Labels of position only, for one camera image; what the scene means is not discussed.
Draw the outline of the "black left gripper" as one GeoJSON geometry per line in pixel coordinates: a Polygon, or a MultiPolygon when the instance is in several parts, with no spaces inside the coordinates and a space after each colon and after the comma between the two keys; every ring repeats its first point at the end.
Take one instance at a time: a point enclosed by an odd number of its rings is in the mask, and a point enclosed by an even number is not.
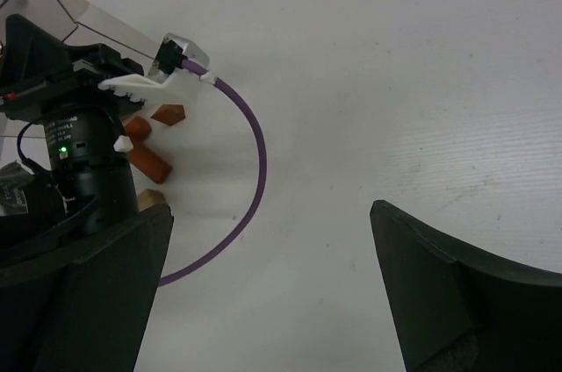
{"type": "Polygon", "coordinates": [[[140,74],[140,64],[101,43],[72,46],[21,15],[5,21],[1,112],[26,128],[44,129],[49,168],[20,154],[41,179],[131,178],[127,156],[114,145],[122,117],[140,108],[100,89],[104,80],[140,74]]]}

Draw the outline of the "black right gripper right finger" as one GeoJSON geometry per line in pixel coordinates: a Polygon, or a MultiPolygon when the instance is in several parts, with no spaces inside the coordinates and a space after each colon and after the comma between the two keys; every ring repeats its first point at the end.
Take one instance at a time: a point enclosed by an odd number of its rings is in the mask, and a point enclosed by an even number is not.
{"type": "Polygon", "coordinates": [[[502,258],[384,200],[371,229],[408,371],[559,371],[561,275],[502,258]]]}

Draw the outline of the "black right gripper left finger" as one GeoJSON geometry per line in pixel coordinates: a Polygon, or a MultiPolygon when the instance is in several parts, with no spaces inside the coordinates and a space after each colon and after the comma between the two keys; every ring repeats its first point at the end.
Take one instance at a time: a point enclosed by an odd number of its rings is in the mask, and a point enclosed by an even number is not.
{"type": "Polygon", "coordinates": [[[172,232],[157,204],[72,241],[1,251],[3,371],[132,371],[172,232]]]}

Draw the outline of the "light wood rectangular block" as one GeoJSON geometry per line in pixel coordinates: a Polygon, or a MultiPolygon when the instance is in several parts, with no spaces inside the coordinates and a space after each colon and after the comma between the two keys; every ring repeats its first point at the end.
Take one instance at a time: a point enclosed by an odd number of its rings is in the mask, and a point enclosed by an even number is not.
{"type": "Polygon", "coordinates": [[[139,211],[158,205],[167,204],[166,197],[159,190],[145,189],[137,196],[139,211]]]}

